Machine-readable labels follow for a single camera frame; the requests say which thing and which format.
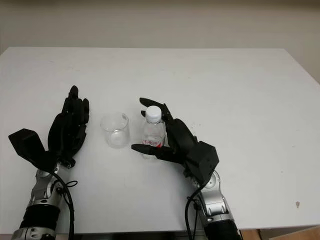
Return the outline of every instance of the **wooden floor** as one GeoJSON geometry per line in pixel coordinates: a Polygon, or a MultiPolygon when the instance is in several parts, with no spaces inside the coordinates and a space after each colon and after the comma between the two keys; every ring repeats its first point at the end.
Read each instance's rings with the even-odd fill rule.
{"type": "MultiPolygon", "coordinates": [[[[243,240],[261,240],[258,230],[242,230],[243,240]]],[[[270,240],[320,240],[320,226],[273,237],[270,240]]]]}

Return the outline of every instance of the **robotic hand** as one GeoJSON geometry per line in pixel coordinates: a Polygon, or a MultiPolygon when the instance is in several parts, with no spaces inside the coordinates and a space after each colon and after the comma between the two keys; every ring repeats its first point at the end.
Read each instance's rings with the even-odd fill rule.
{"type": "MultiPolygon", "coordinates": [[[[185,205],[185,224],[189,239],[193,240],[195,236],[192,236],[189,227],[188,208],[191,201],[195,201],[197,213],[209,240],[241,240],[226,199],[220,190],[220,177],[215,171],[219,163],[216,148],[198,141],[183,121],[173,119],[166,104],[147,98],[139,100],[146,107],[158,106],[161,109],[170,147],[133,144],[131,148],[143,154],[155,155],[160,160],[181,164],[184,167],[184,176],[190,177],[197,187],[185,205]]],[[[146,112],[141,111],[141,114],[145,117],[146,112]]]]}
{"type": "Polygon", "coordinates": [[[89,101],[79,99],[78,88],[73,86],[50,128],[47,151],[35,131],[23,128],[9,135],[17,154],[38,168],[31,199],[13,240],[54,240],[62,198],[69,207],[69,240],[73,239],[74,206],[68,187],[77,181],[65,181],[76,163],[73,156],[85,141],[88,120],[89,101]]]}

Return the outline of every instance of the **bottle label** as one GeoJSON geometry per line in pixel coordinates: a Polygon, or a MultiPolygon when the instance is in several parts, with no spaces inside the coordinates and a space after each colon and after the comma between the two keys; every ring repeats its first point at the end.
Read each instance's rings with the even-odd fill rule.
{"type": "Polygon", "coordinates": [[[150,145],[152,147],[157,147],[157,148],[161,148],[163,145],[162,142],[160,141],[150,140],[150,139],[143,140],[142,143],[145,145],[150,145]]]}

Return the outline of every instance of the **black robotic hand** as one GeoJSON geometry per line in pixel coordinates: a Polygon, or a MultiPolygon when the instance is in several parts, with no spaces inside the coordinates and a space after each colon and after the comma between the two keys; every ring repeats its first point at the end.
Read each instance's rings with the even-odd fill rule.
{"type": "Polygon", "coordinates": [[[72,86],[61,113],[55,117],[50,128],[48,151],[45,151],[33,130],[23,128],[9,135],[9,140],[19,156],[40,170],[51,172],[57,162],[72,168],[75,165],[73,156],[84,143],[88,120],[89,101],[79,99],[78,88],[72,86]]]}
{"type": "MultiPolygon", "coordinates": [[[[161,109],[170,147],[133,144],[131,148],[143,154],[155,155],[160,160],[181,164],[185,177],[194,178],[199,185],[206,184],[219,162],[216,148],[198,141],[183,121],[172,117],[166,104],[142,97],[139,100],[146,107],[158,106],[161,109]]],[[[146,112],[141,111],[141,114],[145,117],[146,112]]]]}
{"type": "Polygon", "coordinates": [[[48,135],[49,152],[68,168],[75,165],[73,156],[79,151],[86,138],[86,124],[89,121],[89,101],[78,98],[78,88],[72,86],[65,99],[62,111],[50,128],[48,135]]]}

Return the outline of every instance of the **white bottle cap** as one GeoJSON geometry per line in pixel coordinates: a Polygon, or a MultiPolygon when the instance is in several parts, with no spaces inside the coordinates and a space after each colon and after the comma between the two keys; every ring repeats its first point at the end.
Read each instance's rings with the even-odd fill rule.
{"type": "Polygon", "coordinates": [[[145,118],[149,123],[157,124],[161,120],[161,109],[158,106],[149,106],[145,111],[145,118]]]}

